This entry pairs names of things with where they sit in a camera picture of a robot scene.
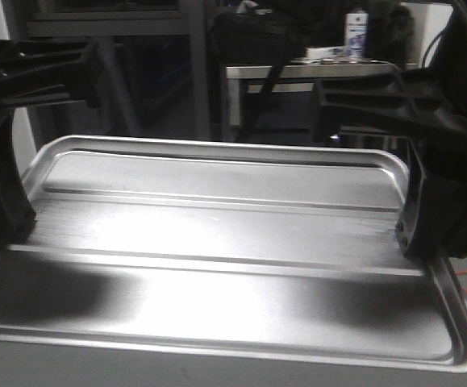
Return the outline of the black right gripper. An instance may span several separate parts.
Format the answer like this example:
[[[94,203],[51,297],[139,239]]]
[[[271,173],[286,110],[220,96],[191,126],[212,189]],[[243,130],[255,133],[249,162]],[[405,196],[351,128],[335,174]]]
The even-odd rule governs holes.
[[[325,140],[343,125],[432,144],[408,142],[409,181],[396,239],[410,260],[466,258],[467,72],[415,69],[318,79],[313,140]]]

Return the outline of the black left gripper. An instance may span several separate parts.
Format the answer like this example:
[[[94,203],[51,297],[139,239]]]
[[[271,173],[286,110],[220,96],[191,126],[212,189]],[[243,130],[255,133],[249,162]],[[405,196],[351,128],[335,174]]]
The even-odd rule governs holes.
[[[91,42],[0,40],[0,242],[23,243],[35,226],[12,144],[6,108],[84,101],[100,104],[101,60]]]

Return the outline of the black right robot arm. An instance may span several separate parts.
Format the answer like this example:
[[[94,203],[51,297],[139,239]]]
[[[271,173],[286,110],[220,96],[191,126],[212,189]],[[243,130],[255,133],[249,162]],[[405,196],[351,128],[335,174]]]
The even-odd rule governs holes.
[[[314,87],[314,137],[361,125],[408,141],[407,196],[395,228],[409,259],[467,257],[467,1],[426,68],[325,78]]]

